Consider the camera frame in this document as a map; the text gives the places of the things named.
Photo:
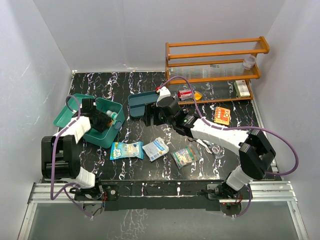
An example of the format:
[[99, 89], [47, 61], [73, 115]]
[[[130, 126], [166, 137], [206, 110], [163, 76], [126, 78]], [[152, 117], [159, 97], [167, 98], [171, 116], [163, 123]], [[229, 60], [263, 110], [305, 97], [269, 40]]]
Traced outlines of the brown medicine bottle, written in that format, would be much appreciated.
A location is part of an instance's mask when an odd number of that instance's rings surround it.
[[112, 126], [112, 125], [113, 125], [113, 123], [114, 123], [114, 121], [113, 121], [113, 120], [111, 120], [110, 122], [108, 122], [108, 123], [107, 123], [107, 126], [108, 126], [108, 127], [110, 127], [110, 126]]

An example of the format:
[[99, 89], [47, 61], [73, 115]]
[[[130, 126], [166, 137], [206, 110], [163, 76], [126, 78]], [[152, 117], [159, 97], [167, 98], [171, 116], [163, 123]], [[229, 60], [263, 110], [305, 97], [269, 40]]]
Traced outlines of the white green cap bottle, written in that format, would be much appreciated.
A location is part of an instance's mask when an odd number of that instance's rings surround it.
[[107, 115], [108, 117], [110, 117], [110, 118], [114, 121], [114, 120], [117, 118], [118, 113], [115, 112], [115, 111], [108, 110], [108, 111], [106, 112], [106, 115]]

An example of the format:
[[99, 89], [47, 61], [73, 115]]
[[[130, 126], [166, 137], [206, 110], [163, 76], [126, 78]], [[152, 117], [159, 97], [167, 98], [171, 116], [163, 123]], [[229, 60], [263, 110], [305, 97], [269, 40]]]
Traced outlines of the blue cotton swab bag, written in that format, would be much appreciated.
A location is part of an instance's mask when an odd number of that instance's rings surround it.
[[143, 142], [113, 142], [110, 151], [110, 160], [118, 160], [124, 158], [144, 159]]

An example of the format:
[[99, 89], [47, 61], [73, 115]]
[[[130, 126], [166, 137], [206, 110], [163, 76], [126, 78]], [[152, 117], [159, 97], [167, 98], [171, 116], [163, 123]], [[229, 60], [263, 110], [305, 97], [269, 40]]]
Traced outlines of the white blue gauze packet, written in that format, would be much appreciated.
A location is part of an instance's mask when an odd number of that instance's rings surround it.
[[169, 147], [161, 137], [157, 137], [152, 142], [144, 145], [142, 149], [151, 162], [154, 162], [169, 152]]

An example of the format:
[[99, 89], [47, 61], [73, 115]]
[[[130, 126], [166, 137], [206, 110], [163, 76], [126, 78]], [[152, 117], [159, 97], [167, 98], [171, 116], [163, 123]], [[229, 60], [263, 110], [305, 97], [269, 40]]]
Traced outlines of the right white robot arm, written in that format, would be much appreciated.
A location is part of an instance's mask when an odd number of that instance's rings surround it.
[[198, 114], [180, 107], [173, 97], [145, 105], [143, 121], [146, 126], [170, 125], [178, 134], [191, 139], [208, 141], [239, 156], [240, 164], [222, 184], [209, 189], [208, 194], [233, 199], [253, 180], [262, 180], [276, 156], [265, 134], [259, 129], [230, 130], [205, 120]]

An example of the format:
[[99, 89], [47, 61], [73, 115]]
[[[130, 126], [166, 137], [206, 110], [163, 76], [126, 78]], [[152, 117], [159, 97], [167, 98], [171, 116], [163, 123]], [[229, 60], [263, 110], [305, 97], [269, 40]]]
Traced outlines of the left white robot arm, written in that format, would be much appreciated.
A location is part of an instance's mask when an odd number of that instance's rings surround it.
[[[96, 100], [83, 98], [79, 102], [75, 98], [78, 110], [71, 120], [58, 133], [45, 136], [41, 140], [41, 172], [43, 177], [50, 178], [50, 199], [55, 200], [68, 186], [79, 194], [92, 200], [100, 199], [103, 187], [94, 173], [81, 167], [76, 156], [77, 144], [91, 129], [98, 133], [105, 132], [113, 124], [106, 113], [97, 109]], [[67, 182], [66, 186], [54, 193], [55, 180]]]

